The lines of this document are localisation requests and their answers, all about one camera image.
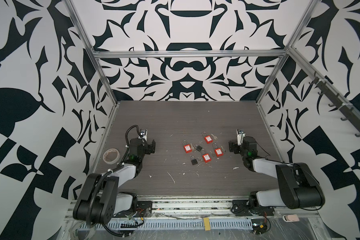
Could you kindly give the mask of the red padlock long shackle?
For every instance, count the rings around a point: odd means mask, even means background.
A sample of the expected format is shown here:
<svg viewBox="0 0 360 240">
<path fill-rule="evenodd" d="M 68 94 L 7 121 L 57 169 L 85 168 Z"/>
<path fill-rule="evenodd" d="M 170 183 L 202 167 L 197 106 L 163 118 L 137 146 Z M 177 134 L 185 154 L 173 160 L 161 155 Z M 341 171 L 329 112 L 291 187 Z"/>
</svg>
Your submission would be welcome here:
<svg viewBox="0 0 360 240">
<path fill-rule="evenodd" d="M 213 143 L 213 148 L 217 157 L 221 157 L 224 155 L 224 151 L 218 146 L 217 143 Z"/>
</svg>

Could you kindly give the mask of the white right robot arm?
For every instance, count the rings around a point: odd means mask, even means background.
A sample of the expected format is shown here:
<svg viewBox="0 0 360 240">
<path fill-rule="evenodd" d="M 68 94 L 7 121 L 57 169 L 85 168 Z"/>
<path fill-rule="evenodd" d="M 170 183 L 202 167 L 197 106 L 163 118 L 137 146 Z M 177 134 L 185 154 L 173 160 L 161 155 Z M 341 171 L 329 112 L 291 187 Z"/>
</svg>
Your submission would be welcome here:
<svg viewBox="0 0 360 240">
<path fill-rule="evenodd" d="M 282 163 L 262 158 L 253 137 L 241 135 L 229 141 L 229 151 L 240 155 L 251 172 L 267 175 L 278 181 L 278 188 L 252 192 L 248 208 L 287 207 L 314 211 L 324 206 L 326 199 L 320 183 L 305 163 Z"/>
</svg>

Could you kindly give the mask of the small black padlock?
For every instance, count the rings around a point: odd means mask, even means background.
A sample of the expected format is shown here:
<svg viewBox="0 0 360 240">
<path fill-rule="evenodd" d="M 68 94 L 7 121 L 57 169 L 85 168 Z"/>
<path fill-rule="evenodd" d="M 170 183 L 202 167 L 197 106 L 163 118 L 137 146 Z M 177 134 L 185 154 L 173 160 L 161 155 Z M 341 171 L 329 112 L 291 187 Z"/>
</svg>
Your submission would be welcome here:
<svg viewBox="0 0 360 240">
<path fill-rule="evenodd" d="M 197 160 L 197 158 L 195 158 L 194 156 L 191 156 L 191 164 L 193 165 L 193 166 L 195 166 L 195 165 L 197 165 L 199 162 L 198 162 L 198 160 Z"/>
<path fill-rule="evenodd" d="M 203 147 L 200 145 L 195 145 L 194 147 L 195 147 L 195 150 L 198 152 L 201 152 L 203 150 Z"/>
</svg>

